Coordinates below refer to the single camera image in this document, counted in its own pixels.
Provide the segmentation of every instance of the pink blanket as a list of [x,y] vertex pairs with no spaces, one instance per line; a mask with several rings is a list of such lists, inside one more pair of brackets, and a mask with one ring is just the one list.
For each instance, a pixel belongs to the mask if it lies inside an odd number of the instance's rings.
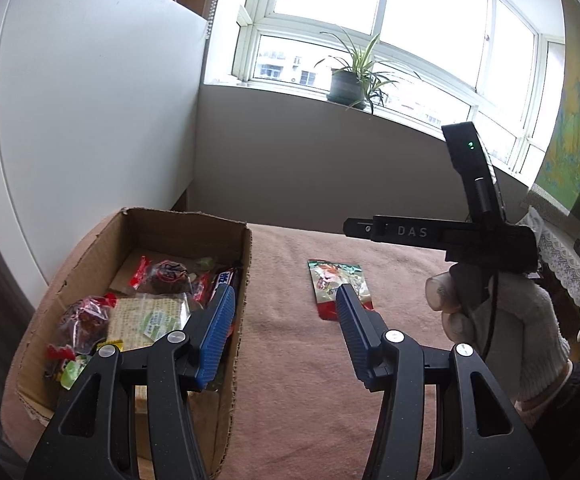
[[[221,476],[230,480],[361,478],[382,394],[356,380],[339,324],[317,315],[307,261],[361,264],[390,328],[449,349],[426,278],[444,253],[342,235],[250,225],[252,265],[236,369],[236,404]],[[426,387],[419,478],[432,466],[435,391]]]

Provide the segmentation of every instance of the metal screw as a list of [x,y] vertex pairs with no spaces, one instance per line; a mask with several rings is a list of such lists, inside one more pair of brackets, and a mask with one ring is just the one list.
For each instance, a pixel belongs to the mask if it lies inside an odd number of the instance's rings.
[[177,330],[176,332],[170,332],[168,334],[168,341],[171,343],[181,343],[186,340],[186,334]]
[[101,357],[110,357],[115,354],[116,347],[114,345],[105,345],[99,349],[99,355]]
[[388,332],[385,333],[385,338],[391,343],[400,343],[404,340],[405,336],[398,330],[388,330]]
[[456,346],[456,352],[464,357],[470,357],[474,350],[472,350],[472,347],[466,343],[459,343]]

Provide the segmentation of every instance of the windowsill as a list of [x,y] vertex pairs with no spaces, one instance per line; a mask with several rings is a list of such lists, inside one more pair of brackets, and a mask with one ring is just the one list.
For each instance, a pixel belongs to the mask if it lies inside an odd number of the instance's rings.
[[[328,101],[326,98],[326,92],[321,90],[307,90],[303,88],[297,88],[297,85],[290,85],[290,84],[280,84],[280,83],[267,83],[265,81],[240,81],[235,78],[235,81],[232,82],[211,82],[211,83],[204,83],[209,86],[231,86],[231,87],[242,87],[242,88],[253,88],[257,90],[265,90],[268,92],[277,92],[279,94],[288,94],[294,95],[298,97],[305,97],[308,99],[314,99],[316,101],[322,101],[328,103],[333,106],[341,106],[347,108],[345,105],[340,105],[338,103],[333,103]],[[358,110],[357,108],[350,108],[353,112],[359,112],[363,114],[370,114],[370,107],[367,107],[366,110]],[[422,132],[424,134],[428,134],[432,137],[436,137],[439,140],[445,142],[444,135],[441,132],[441,128],[435,128],[431,124],[427,124],[423,121],[416,120],[414,118],[408,117],[406,115],[400,114],[388,108],[383,108],[381,106],[374,106],[374,115],[377,117],[381,117],[382,119],[386,119],[388,121],[392,121],[393,123],[402,124],[403,126],[407,126],[412,128],[413,130],[417,130],[418,132]],[[520,183],[524,184],[525,186],[532,186],[534,182],[534,178],[531,180],[525,178],[520,173],[513,173],[510,168],[504,163],[501,162],[498,158],[491,157],[490,160],[492,161],[492,165],[500,171],[508,174],[515,180],[518,180]]]

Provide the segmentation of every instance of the painting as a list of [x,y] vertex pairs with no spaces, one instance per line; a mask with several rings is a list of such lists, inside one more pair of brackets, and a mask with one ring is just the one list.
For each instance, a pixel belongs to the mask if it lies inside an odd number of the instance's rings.
[[580,4],[562,0],[566,56],[561,106],[535,184],[569,214],[580,216]]

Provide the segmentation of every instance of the hand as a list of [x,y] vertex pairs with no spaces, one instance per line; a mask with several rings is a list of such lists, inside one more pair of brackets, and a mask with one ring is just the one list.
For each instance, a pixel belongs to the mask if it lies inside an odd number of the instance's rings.
[[[490,298],[472,312],[459,304],[449,272],[429,278],[426,299],[441,311],[444,332],[454,343],[465,342],[479,354],[488,335]],[[499,273],[497,315],[485,360],[512,402],[533,399],[548,389],[568,363],[570,346],[561,336],[548,293],[525,276]]]

